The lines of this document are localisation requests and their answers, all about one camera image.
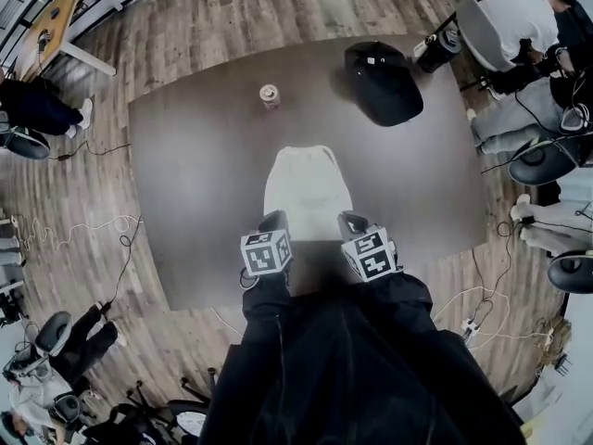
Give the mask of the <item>white drawstring bag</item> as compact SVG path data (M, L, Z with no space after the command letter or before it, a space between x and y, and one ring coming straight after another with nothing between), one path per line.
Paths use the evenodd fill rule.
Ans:
M352 209L346 182L329 147L287 146L278 152L265 186L263 213L282 210L292 240L341 240L337 217Z

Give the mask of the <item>person's right forearm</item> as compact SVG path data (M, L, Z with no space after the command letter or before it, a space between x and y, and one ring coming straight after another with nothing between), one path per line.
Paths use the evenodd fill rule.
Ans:
M373 282L372 308L384 323L396 324L413 334L435 331L433 300L425 283L407 273L393 273Z

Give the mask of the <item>person's left forearm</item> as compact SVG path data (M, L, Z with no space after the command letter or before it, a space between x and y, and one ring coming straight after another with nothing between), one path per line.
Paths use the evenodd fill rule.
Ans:
M291 308L285 273L263 275L243 295L243 314L249 325L282 320Z

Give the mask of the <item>wooden desk with white legs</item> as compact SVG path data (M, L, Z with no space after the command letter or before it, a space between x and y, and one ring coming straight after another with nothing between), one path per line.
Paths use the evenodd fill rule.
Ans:
M104 1L117 11L123 9L117 0ZM40 76L60 53L74 57L109 77L117 73L114 67L71 42L69 27L78 2L79 0L52 0L35 19L15 62L17 80L27 82Z

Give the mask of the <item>patterned seat cushion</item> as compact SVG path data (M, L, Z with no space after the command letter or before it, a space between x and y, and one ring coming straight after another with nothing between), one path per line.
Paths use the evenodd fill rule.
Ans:
M185 434L199 438L207 416L201 412L184 411L176 416L176 422Z

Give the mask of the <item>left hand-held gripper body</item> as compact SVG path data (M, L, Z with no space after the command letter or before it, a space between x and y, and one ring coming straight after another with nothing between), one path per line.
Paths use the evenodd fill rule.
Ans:
M241 237L240 249L248 276L281 273L292 260L291 238L284 211L279 211L278 221L274 231L268 225L267 232L257 230Z

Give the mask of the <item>grey shell chair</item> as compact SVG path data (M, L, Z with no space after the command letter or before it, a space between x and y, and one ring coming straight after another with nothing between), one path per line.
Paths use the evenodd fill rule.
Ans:
M489 73L508 72L516 67L516 64L505 55L497 30L478 1L460 0L455 21L461 39L474 59L486 70L485 76L462 86L462 92L481 84L482 81L488 81Z

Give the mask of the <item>black office chair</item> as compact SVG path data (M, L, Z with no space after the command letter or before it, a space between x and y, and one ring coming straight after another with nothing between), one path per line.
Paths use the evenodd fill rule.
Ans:
M185 434L177 425L176 416L184 411L201 412L207 415L211 397L200 392L186 376L179 378L179 384L192 399L169 400L165 405L152 405L144 394L144 382L140 379L132 388L126 390L125 398L158 424L159 430L170 440L171 445L199 445L200 437Z

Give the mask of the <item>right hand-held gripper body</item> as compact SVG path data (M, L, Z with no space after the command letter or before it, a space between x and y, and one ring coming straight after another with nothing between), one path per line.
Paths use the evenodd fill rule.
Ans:
M397 250L384 227L373 227L362 236L344 243L342 253L348 265L364 283L397 271Z

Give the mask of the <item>black cap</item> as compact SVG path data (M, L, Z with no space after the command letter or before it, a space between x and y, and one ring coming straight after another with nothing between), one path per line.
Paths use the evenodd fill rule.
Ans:
M344 52L345 70L362 111L393 127L423 112L423 97L405 56L380 41L360 42Z

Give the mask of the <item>black water bottle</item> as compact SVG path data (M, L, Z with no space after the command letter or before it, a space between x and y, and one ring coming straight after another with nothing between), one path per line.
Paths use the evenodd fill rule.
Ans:
M442 30L425 37L414 47L417 66L434 73L461 52L461 38L455 30Z

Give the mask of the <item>red drink can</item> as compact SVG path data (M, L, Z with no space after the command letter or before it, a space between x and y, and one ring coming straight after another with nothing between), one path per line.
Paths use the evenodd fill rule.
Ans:
M259 98L265 109L274 109L280 105L280 93L274 84L264 84L259 89Z

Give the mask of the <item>person's black jacket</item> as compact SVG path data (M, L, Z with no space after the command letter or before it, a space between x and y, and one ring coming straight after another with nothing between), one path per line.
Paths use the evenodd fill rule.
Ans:
M201 445L526 445L461 337L384 323L332 282L229 349Z

